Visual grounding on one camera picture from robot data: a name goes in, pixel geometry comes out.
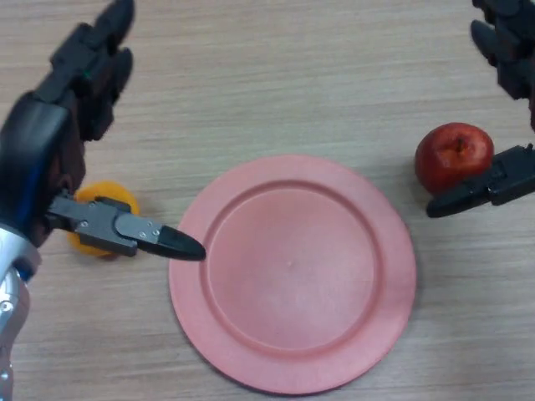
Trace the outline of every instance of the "red apple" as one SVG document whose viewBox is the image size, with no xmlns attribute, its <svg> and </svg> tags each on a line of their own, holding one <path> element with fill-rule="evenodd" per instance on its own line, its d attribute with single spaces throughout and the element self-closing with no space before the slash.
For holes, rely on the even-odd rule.
<svg viewBox="0 0 535 401">
<path fill-rule="evenodd" d="M 432 195 L 488 169 L 494 144 L 488 134 L 473 125 L 449 123 L 433 129 L 418 145 L 415 173 Z"/>
</svg>

